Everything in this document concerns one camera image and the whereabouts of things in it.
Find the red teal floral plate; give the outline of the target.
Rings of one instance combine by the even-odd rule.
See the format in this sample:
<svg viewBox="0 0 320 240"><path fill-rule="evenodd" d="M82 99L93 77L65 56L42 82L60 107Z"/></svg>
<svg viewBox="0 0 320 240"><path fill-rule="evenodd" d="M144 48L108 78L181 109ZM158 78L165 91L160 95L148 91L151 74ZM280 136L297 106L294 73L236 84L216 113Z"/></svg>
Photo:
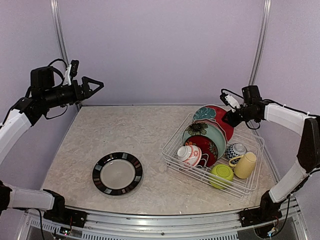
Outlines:
<svg viewBox="0 0 320 240"><path fill-rule="evenodd" d="M223 121L223 117L227 113L222 107L217 105L204 105L200 107L193 115L192 120L210 120L217 122L225 132L226 141L228 142L234 134L234 128Z"/></svg>

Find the black rimmed beige plate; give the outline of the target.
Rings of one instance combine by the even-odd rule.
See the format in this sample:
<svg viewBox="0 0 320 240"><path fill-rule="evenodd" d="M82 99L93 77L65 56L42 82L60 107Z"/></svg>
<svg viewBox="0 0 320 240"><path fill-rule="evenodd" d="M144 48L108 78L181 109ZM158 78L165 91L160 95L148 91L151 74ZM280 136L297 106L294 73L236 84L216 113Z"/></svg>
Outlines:
<svg viewBox="0 0 320 240"><path fill-rule="evenodd" d="M138 187L143 173L142 163L137 157L127 152L113 152L95 164L92 180L103 194L121 196Z"/></svg>

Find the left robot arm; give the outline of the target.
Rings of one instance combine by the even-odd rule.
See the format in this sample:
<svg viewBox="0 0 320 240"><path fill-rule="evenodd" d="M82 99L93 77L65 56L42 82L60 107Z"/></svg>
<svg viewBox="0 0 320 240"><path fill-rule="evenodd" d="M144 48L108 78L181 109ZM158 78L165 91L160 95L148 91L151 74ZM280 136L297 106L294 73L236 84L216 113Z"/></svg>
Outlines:
<svg viewBox="0 0 320 240"><path fill-rule="evenodd" d="M104 83L82 77L75 80L78 61L74 60L61 73L49 65L30 72L30 87L7 112L0 124L0 160L4 161L16 142L33 127L41 117L47 117L50 109L79 104L89 99L104 87ZM33 190L9 184L0 184L0 210L39 209L49 211L57 221L63 223L70 218L64 198L52 191Z"/></svg>

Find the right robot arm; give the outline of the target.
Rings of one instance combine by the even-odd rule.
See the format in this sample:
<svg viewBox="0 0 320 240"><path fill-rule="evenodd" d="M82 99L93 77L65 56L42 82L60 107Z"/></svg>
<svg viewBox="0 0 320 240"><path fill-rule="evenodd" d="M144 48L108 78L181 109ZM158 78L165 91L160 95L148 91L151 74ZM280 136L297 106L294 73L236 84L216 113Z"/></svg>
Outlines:
<svg viewBox="0 0 320 240"><path fill-rule="evenodd" d="M284 147L288 153L281 156L292 164L282 178L268 190L260 200L256 218L266 222L275 212L275 207L301 188L310 175L320 169L320 117L302 110L261 97L258 86L248 85L237 94L221 89L220 99L230 107L223 121L232 127L254 121L275 124L287 133L276 140L279 150Z"/></svg>

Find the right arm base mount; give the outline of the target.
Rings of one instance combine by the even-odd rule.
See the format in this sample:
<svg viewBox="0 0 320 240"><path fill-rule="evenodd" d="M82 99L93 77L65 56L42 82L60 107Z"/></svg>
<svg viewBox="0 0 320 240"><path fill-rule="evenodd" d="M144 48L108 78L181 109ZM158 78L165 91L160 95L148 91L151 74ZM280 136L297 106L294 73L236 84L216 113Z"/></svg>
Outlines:
<svg viewBox="0 0 320 240"><path fill-rule="evenodd" d="M245 208L238 214L242 227L249 227L253 225L267 223L270 221L280 219L283 216L280 210L267 212L262 211L259 207L251 209Z"/></svg>

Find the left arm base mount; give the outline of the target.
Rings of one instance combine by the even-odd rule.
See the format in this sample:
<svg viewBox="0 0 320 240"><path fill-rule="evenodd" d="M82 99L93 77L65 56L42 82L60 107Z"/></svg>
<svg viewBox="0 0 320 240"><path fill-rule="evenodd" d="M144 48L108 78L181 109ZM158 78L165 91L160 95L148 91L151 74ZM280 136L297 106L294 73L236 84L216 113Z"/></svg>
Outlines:
<svg viewBox="0 0 320 240"><path fill-rule="evenodd" d="M44 219L70 227L84 228L88 214L85 211L65 208L64 211L46 210Z"/></svg>

